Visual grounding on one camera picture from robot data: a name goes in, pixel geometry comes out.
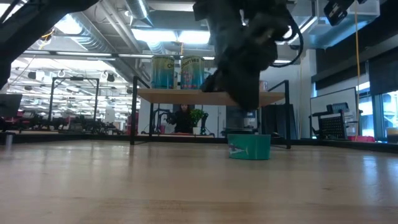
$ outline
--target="desk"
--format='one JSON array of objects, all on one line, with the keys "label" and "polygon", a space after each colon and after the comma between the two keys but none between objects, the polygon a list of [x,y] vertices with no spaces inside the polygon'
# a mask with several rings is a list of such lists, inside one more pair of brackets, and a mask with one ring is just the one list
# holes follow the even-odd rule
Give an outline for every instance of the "desk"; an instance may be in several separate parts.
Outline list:
[{"label": "desk", "polygon": [[[214,138],[213,136],[202,136],[194,134],[152,134],[153,136],[159,137],[170,137],[170,138]],[[138,134],[137,136],[149,136],[149,134]]]},{"label": "desk", "polygon": [[[138,81],[140,81],[145,88],[138,89]],[[271,91],[275,88],[284,85],[284,93],[272,93]],[[150,103],[150,114],[149,114],[149,139],[153,135],[153,114],[154,114],[154,103],[165,103],[165,104],[186,104],[186,105],[226,105],[226,106],[237,106],[237,104],[229,97],[225,92],[214,92],[204,93],[200,90],[164,90],[164,89],[151,89],[142,79],[139,77],[133,78],[133,94],[132,94],[132,114],[136,111],[137,97],[140,96],[142,99]],[[259,106],[267,106],[271,103],[275,103],[285,98],[286,111],[289,111],[289,81],[285,80],[280,84],[272,87],[268,92],[259,92]],[[134,145],[136,132],[133,129],[136,126],[136,120],[132,119],[131,122],[131,135],[130,144]],[[290,116],[286,113],[286,130],[290,130]],[[287,131],[287,148],[290,149],[290,131]]]},{"label": "desk", "polygon": [[[138,95],[149,103],[237,106],[225,92],[204,93],[200,90],[138,89]],[[260,92],[260,106],[285,98],[285,93]]]}]

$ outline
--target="glass wall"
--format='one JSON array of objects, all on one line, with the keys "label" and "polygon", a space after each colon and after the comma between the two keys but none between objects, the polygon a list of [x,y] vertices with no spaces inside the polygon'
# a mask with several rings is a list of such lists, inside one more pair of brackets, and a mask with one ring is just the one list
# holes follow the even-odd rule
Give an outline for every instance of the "glass wall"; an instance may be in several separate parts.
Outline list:
[{"label": "glass wall", "polygon": [[370,83],[366,82],[357,86],[359,91],[359,109],[361,113],[361,131],[362,136],[374,137],[374,124],[373,124],[373,103],[370,95]]},{"label": "glass wall", "polygon": [[388,128],[398,128],[398,91],[385,93],[382,100],[382,128],[387,137]]}]

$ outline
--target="potted plant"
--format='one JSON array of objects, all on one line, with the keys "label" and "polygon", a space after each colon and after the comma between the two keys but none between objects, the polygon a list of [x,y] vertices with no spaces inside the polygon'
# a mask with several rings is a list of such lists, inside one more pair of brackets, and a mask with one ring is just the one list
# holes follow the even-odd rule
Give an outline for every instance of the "potted plant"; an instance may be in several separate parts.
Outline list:
[{"label": "potted plant", "polygon": [[205,112],[203,112],[200,109],[193,109],[191,110],[191,119],[192,119],[192,126],[193,126],[193,134],[194,135],[199,135],[200,134],[200,129],[201,127],[198,127],[199,121],[202,119],[202,117],[205,115]]}]

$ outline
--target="green box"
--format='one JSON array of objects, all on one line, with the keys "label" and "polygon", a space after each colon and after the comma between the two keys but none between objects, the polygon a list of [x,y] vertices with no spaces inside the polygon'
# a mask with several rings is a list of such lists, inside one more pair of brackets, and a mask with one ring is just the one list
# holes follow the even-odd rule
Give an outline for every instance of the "green box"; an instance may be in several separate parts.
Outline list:
[{"label": "green box", "polygon": [[269,159],[271,136],[255,134],[229,134],[229,158],[265,160]]}]

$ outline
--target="blue can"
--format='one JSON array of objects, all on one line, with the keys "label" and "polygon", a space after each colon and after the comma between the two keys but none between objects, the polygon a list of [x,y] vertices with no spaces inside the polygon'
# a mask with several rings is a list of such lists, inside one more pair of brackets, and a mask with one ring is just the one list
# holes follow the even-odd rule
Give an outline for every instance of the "blue can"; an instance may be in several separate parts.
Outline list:
[{"label": "blue can", "polygon": [[184,56],[181,60],[181,89],[198,90],[205,76],[205,59],[199,56]]},{"label": "blue can", "polygon": [[152,57],[152,88],[174,87],[174,58],[156,55]]}]

